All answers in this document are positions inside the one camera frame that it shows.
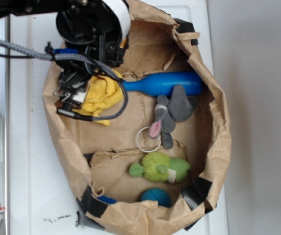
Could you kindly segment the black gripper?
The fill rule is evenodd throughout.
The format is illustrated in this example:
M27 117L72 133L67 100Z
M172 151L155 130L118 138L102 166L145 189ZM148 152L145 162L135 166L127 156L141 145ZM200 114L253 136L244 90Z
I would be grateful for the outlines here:
M64 60L56 62L63 70L58 77L59 87L53 92L63 106L57 109L60 115L74 115L73 108L80 109L89 90L88 81L98 74L96 65L87 62Z

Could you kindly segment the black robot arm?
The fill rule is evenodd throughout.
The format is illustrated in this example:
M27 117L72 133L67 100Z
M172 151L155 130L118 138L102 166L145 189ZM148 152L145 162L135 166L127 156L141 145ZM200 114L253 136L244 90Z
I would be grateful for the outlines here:
M25 16L57 13L56 27L66 43L65 49L48 43L43 53L8 41L0 47L17 52L17 59L56 62L63 71L59 77L60 115L84 121L94 116L82 115L76 109L83 103L88 81L94 75L106 75L123 84L114 68L124 61L128 48L131 19L125 0L0 0L0 18L8 15Z

